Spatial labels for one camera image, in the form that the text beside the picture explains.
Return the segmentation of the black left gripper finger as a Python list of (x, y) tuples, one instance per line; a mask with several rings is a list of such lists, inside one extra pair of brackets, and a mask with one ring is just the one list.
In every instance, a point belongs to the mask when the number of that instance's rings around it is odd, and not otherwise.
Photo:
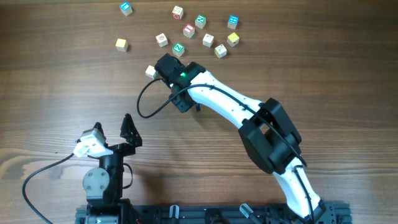
[(129, 113), (126, 113), (124, 115), (124, 119), (121, 125), (120, 137), (124, 138), (126, 142), (133, 145), (134, 147), (142, 146), (142, 138), (134, 125), (132, 116)]
[(96, 139), (100, 139), (100, 140), (105, 140), (106, 137), (104, 135), (103, 132), (103, 128), (100, 122), (96, 122), (95, 125), (93, 126), (93, 130), (92, 130), (93, 136)]

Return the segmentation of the block with animal drawing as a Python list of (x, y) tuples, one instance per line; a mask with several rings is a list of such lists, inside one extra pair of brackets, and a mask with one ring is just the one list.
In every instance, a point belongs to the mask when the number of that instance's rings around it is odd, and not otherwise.
[(215, 47), (215, 55), (218, 58), (222, 58), (227, 54), (227, 49), (223, 44), (220, 44), (219, 46)]

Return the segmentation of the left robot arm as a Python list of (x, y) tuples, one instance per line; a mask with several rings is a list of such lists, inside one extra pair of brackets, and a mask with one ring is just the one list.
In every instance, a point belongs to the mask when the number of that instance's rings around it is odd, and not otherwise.
[(132, 117), (124, 115), (120, 136), (126, 141), (113, 146), (100, 144), (107, 152), (97, 156), (99, 166), (89, 170), (83, 178), (88, 205), (76, 211), (75, 223), (141, 223), (142, 219), (133, 208), (130, 200), (123, 199), (123, 190), (131, 186), (123, 185), (123, 173), (126, 163), (123, 159), (136, 153), (142, 146)]

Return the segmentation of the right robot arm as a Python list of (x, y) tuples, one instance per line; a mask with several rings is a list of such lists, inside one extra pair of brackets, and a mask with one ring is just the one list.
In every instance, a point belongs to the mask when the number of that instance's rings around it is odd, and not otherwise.
[(261, 102), (246, 97), (195, 62), (171, 65), (164, 77), (190, 101), (211, 108), (233, 123), (249, 158), (277, 179), (291, 211), (303, 221), (318, 221), (322, 201), (304, 171), (307, 163), (299, 147), (302, 139), (277, 100)]

